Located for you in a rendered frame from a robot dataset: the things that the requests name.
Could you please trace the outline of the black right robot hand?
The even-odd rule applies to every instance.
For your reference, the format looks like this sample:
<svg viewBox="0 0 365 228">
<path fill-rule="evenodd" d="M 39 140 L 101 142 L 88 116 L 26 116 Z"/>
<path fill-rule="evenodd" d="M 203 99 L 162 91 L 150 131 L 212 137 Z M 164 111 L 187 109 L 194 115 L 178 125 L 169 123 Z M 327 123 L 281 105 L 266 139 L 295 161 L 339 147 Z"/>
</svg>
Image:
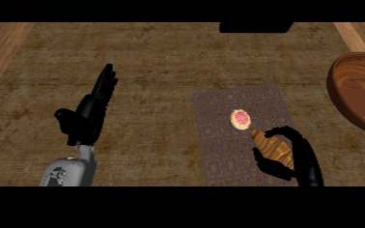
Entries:
<svg viewBox="0 0 365 228">
<path fill-rule="evenodd" d="M 299 186 L 324 186 L 321 167 L 311 144 L 299 131 L 286 126 L 265 132 L 265 137 L 286 136 L 293 142 L 295 169 L 290 169 L 280 161 L 265 158 L 259 148 L 255 148 L 255 158 L 261 170 L 271 176 L 290 181 L 297 179 Z"/>
</svg>

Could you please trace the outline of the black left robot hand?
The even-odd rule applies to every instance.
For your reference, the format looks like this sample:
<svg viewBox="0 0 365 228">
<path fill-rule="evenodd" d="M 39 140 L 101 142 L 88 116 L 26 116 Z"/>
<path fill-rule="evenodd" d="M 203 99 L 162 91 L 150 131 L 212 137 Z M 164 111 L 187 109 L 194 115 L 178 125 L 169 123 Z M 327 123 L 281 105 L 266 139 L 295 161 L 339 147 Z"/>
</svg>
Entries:
<svg viewBox="0 0 365 228">
<path fill-rule="evenodd" d="M 82 99 L 77 109 L 61 108 L 55 112 L 55 117 L 61 124 L 61 132 L 68 136 L 68 146 L 92 146 L 98 142 L 102 133 L 105 111 L 117 82 L 113 65 L 107 64 L 94 91 Z"/>
</svg>

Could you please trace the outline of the brown croissant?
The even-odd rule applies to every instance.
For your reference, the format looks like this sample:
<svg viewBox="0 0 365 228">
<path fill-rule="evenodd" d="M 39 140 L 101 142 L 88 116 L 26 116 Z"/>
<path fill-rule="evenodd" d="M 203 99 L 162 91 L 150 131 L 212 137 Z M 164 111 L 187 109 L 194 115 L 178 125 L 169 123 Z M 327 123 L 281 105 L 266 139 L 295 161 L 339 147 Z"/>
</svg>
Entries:
<svg viewBox="0 0 365 228">
<path fill-rule="evenodd" d="M 263 157 L 277 160 L 286 167 L 295 169 L 295 157 L 290 144 L 275 136 L 266 138 L 265 132 L 258 129 L 252 131 L 252 138 Z"/>
</svg>

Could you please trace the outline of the grey patterned placemat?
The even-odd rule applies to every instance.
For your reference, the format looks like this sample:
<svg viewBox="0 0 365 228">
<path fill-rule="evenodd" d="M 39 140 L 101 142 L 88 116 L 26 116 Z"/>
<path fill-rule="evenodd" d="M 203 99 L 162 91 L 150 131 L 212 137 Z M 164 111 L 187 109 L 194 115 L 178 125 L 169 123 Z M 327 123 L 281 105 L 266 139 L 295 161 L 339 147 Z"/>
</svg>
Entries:
<svg viewBox="0 0 365 228">
<path fill-rule="evenodd" d="M 275 83 L 249 85 L 196 93 L 194 112 L 206 185 L 296 186 L 268 175 L 258 167 L 252 131 L 275 127 L 293 127 L 292 115 Z M 252 125 L 240 130 L 231 124 L 231 113 L 243 109 L 252 117 Z"/>
</svg>

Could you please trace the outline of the brown wooden bowl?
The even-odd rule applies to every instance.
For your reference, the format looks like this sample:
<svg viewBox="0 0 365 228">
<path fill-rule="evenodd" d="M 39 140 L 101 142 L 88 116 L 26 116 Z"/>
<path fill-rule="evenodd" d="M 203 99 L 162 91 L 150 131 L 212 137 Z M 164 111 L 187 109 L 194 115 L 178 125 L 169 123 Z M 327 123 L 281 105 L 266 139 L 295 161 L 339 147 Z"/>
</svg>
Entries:
<svg viewBox="0 0 365 228">
<path fill-rule="evenodd" d="M 349 52 L 336 60 L 327 89 L 340 113 L 365 130 L 365 52 Z"/>
</svg>

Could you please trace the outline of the round jam tart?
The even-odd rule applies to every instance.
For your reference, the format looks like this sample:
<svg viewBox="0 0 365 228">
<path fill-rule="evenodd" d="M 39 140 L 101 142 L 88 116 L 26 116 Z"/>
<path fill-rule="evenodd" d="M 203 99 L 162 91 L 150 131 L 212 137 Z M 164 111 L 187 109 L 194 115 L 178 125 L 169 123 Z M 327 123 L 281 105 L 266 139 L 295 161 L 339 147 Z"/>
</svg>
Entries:
<svg viewBox="0 0 365 228">
<path fill-rule="evenodd" d="M 238 109 L 234 110 L 231 113 L 231 124 L 240 130 L 244 130 L 252 125 L 252 117 L 246 110 Z"/>
</svg>

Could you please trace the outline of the black box-shaped appliance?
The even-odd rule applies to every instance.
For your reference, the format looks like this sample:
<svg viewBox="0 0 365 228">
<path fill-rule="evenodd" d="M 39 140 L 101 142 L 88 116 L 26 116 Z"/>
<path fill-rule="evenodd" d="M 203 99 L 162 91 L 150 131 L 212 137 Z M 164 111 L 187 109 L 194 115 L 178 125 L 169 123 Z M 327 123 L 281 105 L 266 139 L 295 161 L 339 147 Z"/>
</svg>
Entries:
<svg viewBox="0 0 365 228">
<path fill-rule="evenodd" d="M 253 23 L 253 22 L 222 22 L 222 33 L 287 33 L 293 26 L 292 22 Z"/>
</svg>

